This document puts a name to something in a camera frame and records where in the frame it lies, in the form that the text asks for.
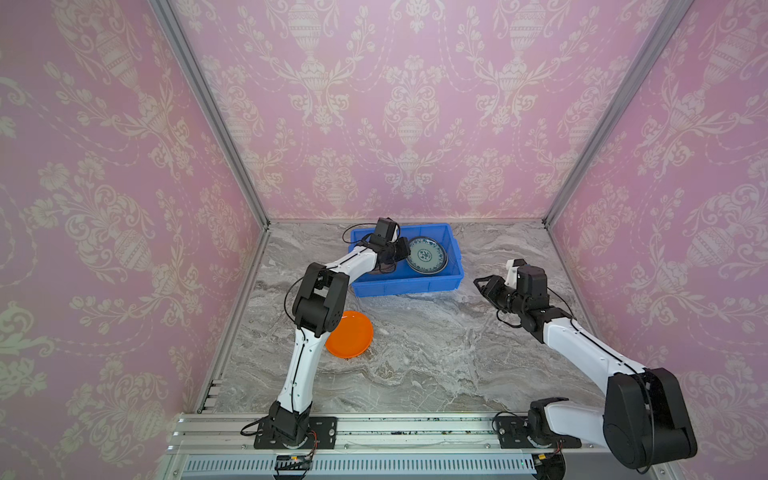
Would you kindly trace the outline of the teal patterned round plate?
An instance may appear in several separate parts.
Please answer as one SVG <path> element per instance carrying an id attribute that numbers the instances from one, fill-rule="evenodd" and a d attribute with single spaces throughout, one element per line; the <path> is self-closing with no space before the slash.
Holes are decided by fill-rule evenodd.
<path id="1" fill-rule="evenodd" d="M 446 250 L 434 239 L 419 236 L 409 241 L 409 267 L 422 275 L 436 275 L 448 264 Z"/>

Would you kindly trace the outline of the orange round plate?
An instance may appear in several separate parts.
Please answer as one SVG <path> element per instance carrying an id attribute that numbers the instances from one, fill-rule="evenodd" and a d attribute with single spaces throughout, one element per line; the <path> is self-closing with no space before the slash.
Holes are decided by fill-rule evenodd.
<path id="1" fill-rule="evenodd" d="M 345 311 L 339 325 L 329 336 L 326 348 L 337 358 L 352 359 L 365 353 L 373 338 L 373 324 L 366 315 Z"/>

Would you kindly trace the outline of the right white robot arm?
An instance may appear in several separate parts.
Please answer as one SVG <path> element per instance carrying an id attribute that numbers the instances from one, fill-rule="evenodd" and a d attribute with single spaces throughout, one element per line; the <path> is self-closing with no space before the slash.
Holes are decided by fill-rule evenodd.
<path id="1" fill-rule="evenodd" d="M 608 449 L 624 467 L 651 467 L 693 458 L 698 441 L 677 377 L 649 368 L 611 348 L 583 328 L 575 316 L 550 302 L 553 290 L 544 269 L 523 259 L 507 264 L 506 276 L 489 275 L 473 284 L 498 315 L 518 318 L 516 327 L 558 352 L 602 392 L 601 408 L 564 397 L 531 403 L 530 439 L 555 446 L 567 437 Z"/>

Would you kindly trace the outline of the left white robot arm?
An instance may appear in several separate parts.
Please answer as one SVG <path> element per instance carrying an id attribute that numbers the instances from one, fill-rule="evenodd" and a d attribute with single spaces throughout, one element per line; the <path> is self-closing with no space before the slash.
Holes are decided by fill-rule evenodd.
<path id="1" fill-rule="evenodd" d="M 295 330 L 285 381 L 267 414 L 241 429 L 243 436 L 289 449 L 301 448 L 313 437 L 310 414 L 317 368 L 327 340 L 341 323 L 349 286 L 370 272 L 397 265 L 409 254 L 400 225 L 381 217 L 345 256 L 308 265 L 287 312 Z"/>

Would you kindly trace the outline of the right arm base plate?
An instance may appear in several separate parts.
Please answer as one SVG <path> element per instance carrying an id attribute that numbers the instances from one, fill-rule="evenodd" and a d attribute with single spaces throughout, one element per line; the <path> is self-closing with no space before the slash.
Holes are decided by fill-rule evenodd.
<path id="1" fill-rule="evenodd" d="M 575 437 L 553 434 L 547 438 L 536 436 L 526 417 L 512 412 L 498 412 L 491 420 L 491 428 L 502 449 L 579 449 L 582 442 Z"/>

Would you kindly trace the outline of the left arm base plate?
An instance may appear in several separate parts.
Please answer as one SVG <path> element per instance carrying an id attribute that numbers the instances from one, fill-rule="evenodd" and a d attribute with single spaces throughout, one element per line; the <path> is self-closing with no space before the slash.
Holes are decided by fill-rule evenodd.
<path id="1" fill-rule="evenodd" d="M 336 445 L 338 418 L 332 416 L 311 416 L 307 428 L 296 441 L 281 436 L 268 419 L 261 419 L 253 439 L 256 450 L 333 450 Z"/>

